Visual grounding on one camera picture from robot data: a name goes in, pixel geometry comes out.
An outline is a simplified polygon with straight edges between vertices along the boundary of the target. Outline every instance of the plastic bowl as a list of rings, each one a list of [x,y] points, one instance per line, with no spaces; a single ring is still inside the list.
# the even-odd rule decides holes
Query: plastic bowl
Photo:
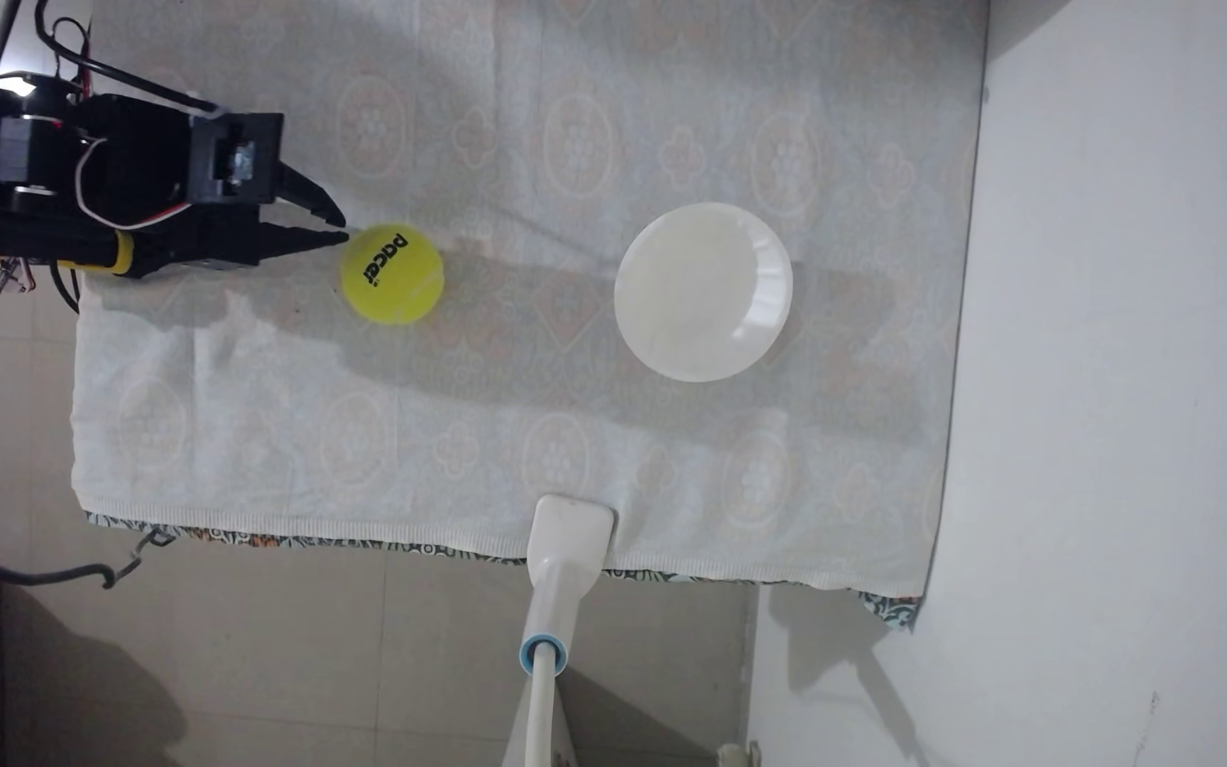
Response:
[[[793,303],[793,265],[764,221],[701,201],[652,221],[614,282],[629,349],[692,384],[736,376],[769,351]]]

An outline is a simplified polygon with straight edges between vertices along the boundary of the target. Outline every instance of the tennis ball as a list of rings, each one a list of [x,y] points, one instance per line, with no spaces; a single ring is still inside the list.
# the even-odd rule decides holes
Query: tennis ball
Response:
[[[443,259],[426,236],[405,223],[380,223],[344,245],[344,297],[374,323],[410,324],[443,295]]]

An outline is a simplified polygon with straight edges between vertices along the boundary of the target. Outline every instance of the patterned cloth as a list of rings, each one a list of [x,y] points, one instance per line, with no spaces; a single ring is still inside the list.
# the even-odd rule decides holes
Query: patterned cloth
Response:
[[[498,566],[524,566],[524,558],[485,557],[481,553],[470,551],[458,551],[448,546],[434,546],[431,544],[384,544],[380,540],[346,540],[334,538],[308,538],[304,535],[256,535],[249,531],[228,531],[213,529],[198,529],[198,526],[174,526],[171,524],[147,524],[135,520],[121,520],[121,518],[94,514],[85,512],[88,522],[99,526],[118,526],[124,530],[163,531],[171,538],[194,538],[196,540],[213,540],[220,544],[236,546],[256,547],[281,547],[281,549],[307,549],[309,546],[350,546],[353,549],[383,549],[385,551],[412,551],[416,553],[432,553],[434,557],[452,557],[456,560],[476,560],[481,562],[493,562]],[[710,582],[703,577],[681,576],[675,573],[658,573],[655,571],[604,571],[610,577],[621,577],[627,580],[643,580],[655,583],[701,583]],[[912,619],[917,616],[920,606],[920,596],[896,598],[877,596],[877,594],[859,594],[860,600],[880,620],[892,628],[907,628]]]
[[[940,518],[980,0],[114,0],[98,56],[286,114],[356,227],[443,301],[355,317],[335,255],[91,280],[74,486],[120,520],[513,558],[536,497],[611,567],[920,595]],[[617,334],[617,263],[699,200],[771,223],[793,314],[683,385]]]

